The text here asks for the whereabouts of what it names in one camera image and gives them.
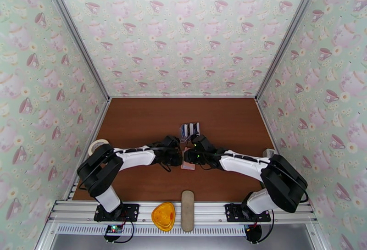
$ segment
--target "yellow plastic container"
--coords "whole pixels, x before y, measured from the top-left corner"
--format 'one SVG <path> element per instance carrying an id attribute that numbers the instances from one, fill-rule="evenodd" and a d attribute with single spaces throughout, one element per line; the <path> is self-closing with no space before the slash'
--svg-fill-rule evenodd
<path id="1" fill-rule="evenodd" d="M 162 231 L 168 232 L 173 228 L 176 219 L 175 207 L 171 203 L 163 203 L 152 212 L 153 223 Z"/>

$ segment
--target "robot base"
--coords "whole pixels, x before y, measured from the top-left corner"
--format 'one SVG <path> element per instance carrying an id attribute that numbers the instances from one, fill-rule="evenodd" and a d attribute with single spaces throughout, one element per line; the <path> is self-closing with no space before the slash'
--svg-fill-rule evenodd
<path id="1" fill-rule="evenodd" d="M 107 212 L 102 205 L 97 206 L 94 220 L 97 222 L 118 221 L 136 222 L 138 220 L 139 205 L 121 203 L 113 212 Z"/>
<path id="2" fill-rule="evenodd" d="M 251 210 L 244 210 L 241 205 L 224 205 L 227 222 L 270 222 L 269 211 L 255 214 Z"/>

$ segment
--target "teapot pattern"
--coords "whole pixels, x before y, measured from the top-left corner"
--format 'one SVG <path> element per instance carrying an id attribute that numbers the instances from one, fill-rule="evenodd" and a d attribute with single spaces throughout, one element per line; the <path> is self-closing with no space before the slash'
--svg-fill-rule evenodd
<path id="1" fill-rule="evenodd" d="M 332 249 L 367 249 L 367 0 L 313 0 L 260 106 Z"/>
<path id="2" fill-rule="evenodd" d="M 103 38 L 108 24 L 86 29 Z M 104 98 L 51 0 L 2 0 L 0 47 L 0 248 L 31 249 L 73 180 Z"/>
<path id="3" fill-rule="evenodd" d="M 253 96 L 300 0 L 65 2 L 110 95 Z"/>

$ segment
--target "black mounting plate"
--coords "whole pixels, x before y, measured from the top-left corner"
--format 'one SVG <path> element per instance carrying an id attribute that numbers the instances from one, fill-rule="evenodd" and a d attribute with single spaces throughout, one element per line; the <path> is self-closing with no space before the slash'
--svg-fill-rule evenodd
<path id="1" fill-rule="evenodd" d="M 94 220 L 97 222 L 103 221 L 118 221 L 118 222 L 136 222 L 138 220 L 139 205 L 138 204 L 123 204 L 121 209 L 121 216 L 111 218 L 110 214 L 106 212 L 102 205 L 97 206 Z"/>
<path id="2" fill-rule="evenodd" d="M 244 217 L 242 213 L 242 208 L 240 204 L 227 204 L 224 205 L 226 211 L 227 222 L 270 222 L 269 211 L 264 211 L 261 214 L 255 214 L 252 220 L 248 220 Z"/>

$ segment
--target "beige sponge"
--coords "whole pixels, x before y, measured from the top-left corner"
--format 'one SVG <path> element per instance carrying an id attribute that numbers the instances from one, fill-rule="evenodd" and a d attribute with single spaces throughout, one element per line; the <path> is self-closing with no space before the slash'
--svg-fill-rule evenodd
<path id="1" fill-rule="evenodd" d="M 185 232 L 191 232 L 194 229 L 194 193 L 191 191 L 184 191 L 181 194 L 181 228 Z"/>

